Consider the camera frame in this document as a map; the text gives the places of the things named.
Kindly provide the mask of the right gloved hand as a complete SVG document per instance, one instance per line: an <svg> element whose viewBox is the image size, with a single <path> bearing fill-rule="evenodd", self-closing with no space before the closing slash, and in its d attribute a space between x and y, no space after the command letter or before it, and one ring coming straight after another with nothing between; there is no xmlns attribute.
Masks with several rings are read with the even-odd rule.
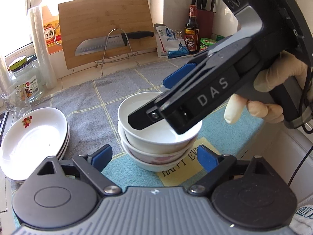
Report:
<svg viewBox="0 0 313 235"><path fill-rule="evenodd" d="M308 65L298 60L288 52L281 52L280 57L273 65L261 71L255 81L254 88L259 92L268 92L294 76L301 88L305 86ZM264 104L260 101L252 101L238 94L233 94L224 111L224 119L228 124L234 124L240 118L244 108L253 117L276 124L284 120L283 108L277 104Z"/></svg>

